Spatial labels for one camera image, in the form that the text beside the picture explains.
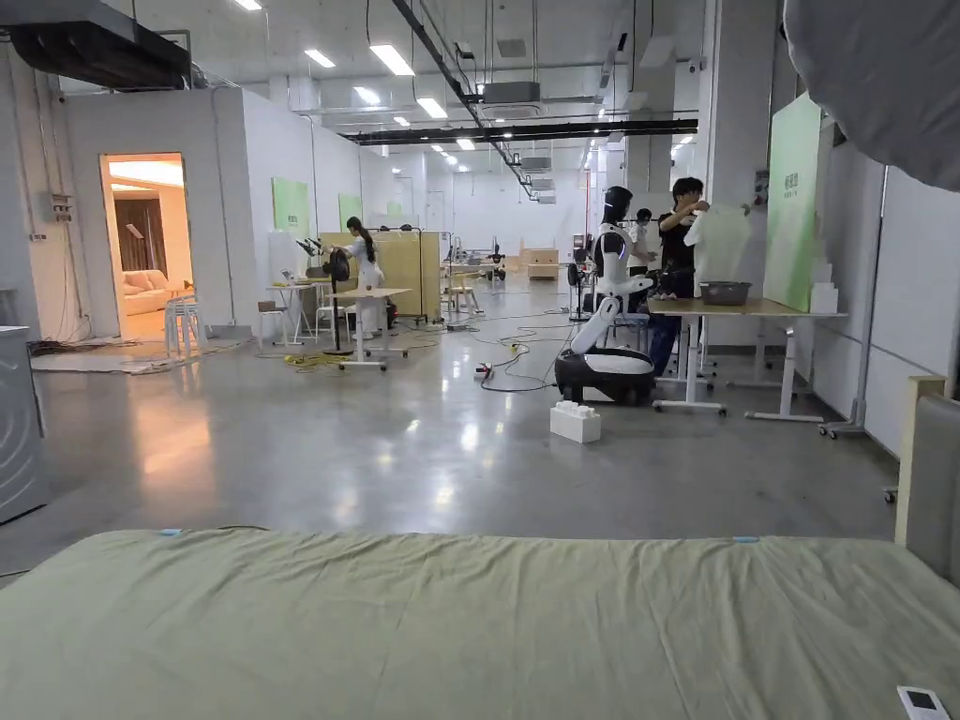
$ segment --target basket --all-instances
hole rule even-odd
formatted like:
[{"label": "basket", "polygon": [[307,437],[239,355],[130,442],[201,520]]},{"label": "basket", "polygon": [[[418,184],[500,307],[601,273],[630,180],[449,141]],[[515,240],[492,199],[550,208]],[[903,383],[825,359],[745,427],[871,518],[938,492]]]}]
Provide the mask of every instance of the basket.
[{"label": "basket", "polygon": [[701,282],[700,297],[707,305],[745,305],[752,282]]}]

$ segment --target green sign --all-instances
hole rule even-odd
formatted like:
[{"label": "green sign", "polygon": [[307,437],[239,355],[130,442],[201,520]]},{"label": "green sign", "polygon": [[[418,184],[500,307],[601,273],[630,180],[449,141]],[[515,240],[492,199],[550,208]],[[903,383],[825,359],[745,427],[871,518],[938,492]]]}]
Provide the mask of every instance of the green sign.
[{"label": "green sign", "polygon": [[817,156],[820,107],[808,95],[774,115],[770,151],[767,267],[763,297],[810,309],[810,269],[816,253]]},{"label": "green sign", "polygon": [[298,238],[312,236],[310,187],[305,182],[274,178],[274,227]]},{"label": "green sign", "polygon": [[355,195],[340,194],[340,230],[347,232],[347,220],[360,218],[363,220],[363,201]]}]

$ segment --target pink sofa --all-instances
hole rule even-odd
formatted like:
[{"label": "pink sofa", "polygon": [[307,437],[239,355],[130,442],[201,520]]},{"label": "pink sofa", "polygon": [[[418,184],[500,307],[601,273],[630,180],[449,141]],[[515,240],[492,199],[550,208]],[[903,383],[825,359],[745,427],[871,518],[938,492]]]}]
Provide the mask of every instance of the pink sofa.
[{"label": "pink sofa", "polygon": [[160,270],[127,270],[123,274],[123,301],[127,315],[162,310],[174,296]]}]

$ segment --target shirt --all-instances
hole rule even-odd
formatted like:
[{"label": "shirt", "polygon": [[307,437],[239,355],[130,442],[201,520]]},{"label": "shirt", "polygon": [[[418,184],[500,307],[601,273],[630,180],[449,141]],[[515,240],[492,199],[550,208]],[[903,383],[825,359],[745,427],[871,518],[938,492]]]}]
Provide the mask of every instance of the shirt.
[{"label": "shirt", "polygon": [[[660,226],[673,213],[664,213],[657,220]],[[686,234],[690,232],[690,225],[679,225],[669,230],[660,231],[660,241],[663,244],[663,269],[676,272],[680,269],[689,269],[688,274],[680,277],[667,277],[661,283],[663,290],[675,293],[678,298],[693,297],[693,248],[685,242]]]}]

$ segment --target bed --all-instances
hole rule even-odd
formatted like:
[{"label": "bed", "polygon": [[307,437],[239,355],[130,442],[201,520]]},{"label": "bed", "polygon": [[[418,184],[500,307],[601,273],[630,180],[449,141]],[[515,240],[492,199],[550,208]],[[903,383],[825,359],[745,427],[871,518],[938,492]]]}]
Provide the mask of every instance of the bed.
[{"label": "bed", "polygon": [[960,718],[960,405],[923,380],[897,542],[108,533],[0,590],[0,717]]}]

